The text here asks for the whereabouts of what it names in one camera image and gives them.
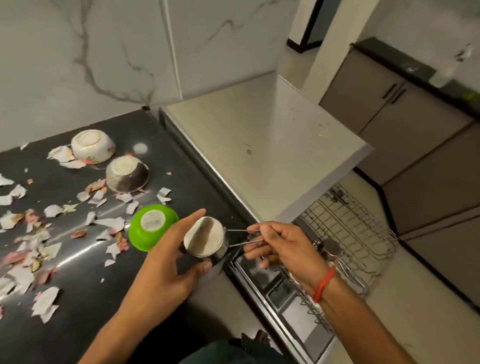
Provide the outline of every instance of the red thread bracelet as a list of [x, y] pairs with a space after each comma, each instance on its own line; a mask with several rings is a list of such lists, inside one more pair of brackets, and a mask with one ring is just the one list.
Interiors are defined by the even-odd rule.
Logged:
[[335, 268], [331, 267], [330, 270], [328, 271], [327, 275], [323, 277], [320, 282], [318, 282], [317, 288], [315, 288], [315, 292], [313, 293], [313, 301], [314, 302], [319, 302], [322, 299], [322, 292], [325, 288], [325, 286], [330, 282], [330, 280], [333, 278], [335, 275]]

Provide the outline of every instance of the white countertop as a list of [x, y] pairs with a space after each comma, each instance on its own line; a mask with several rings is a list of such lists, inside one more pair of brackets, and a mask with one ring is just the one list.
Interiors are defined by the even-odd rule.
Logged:
[[165, 112], [258, 221], [291, 222], [372, 150], [276, 73]]

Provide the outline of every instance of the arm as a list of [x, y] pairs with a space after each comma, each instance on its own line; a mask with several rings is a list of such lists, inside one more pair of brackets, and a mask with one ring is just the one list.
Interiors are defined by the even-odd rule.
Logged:
[[[277, 222], [256, 224], [248, 229], [260, 229], [267, 244], [246, 245], [245, 256], [248, 259], [263, 256], [261, 267], [282, 262], [312, 295], [329, 267], [302, 230]], [[338, 275], [324, 288], [319, 304], [353, 363], [415, 363], [370, 307]]]
[[187, 299], [212, 263], [199, 263], [179, 276], [175, 261], [185, 234], [204, 214], [204, 209], [198, 210], [172, 225], [147, 254], [117, 313], [99, 331], [79, 364], [126, 362], [150, 330]]

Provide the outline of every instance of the bowl label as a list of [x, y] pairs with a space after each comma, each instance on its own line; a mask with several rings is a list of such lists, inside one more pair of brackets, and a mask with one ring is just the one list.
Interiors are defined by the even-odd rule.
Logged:
[[155, 231], [160, 229], [165, 223], [165, 215], [159, 210], [150, 210], [140, 219], [140, 225], [145, 231]]

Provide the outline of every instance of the dish rack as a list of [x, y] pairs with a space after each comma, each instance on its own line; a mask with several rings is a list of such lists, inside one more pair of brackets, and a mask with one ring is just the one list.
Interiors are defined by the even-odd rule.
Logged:
[[[370, 211], [339, 183], [306, 209], [300, 218], [318, 236], [315, 245], [326, 238], [339, 243], [343, 254], [329, 264], [350, 287], [366, 297], [396, 251], [398, 240], [395, 234], [377, 222]], [[302, 304], [308, 306], [309, 313], [315, 316], [315, 322], [333, 332], [321, 307], [283, 266], [280, 271], [296, 288]]]

